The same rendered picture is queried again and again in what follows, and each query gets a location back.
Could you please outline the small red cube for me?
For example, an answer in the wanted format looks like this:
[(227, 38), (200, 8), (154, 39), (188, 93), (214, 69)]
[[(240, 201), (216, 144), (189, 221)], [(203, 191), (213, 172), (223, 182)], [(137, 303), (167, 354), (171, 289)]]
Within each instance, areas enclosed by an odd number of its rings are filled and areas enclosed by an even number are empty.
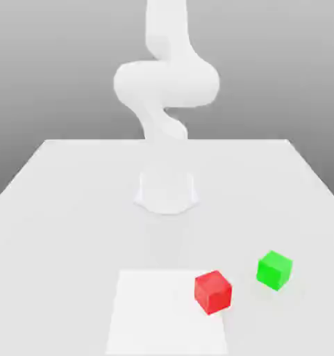
[(207, 315), (229, 308), (232, 293), (231, 283), (218, 270), (194, 279), (194, 299)]

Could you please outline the small green cube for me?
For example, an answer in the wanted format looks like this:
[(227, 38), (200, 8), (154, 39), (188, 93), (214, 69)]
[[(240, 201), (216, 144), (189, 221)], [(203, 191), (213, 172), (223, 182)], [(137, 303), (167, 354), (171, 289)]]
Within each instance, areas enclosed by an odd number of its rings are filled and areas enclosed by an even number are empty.
[(278, 291), (289, 280), (293, 261), (273, 250), (270, 250), (258, 261), (256, 279)]

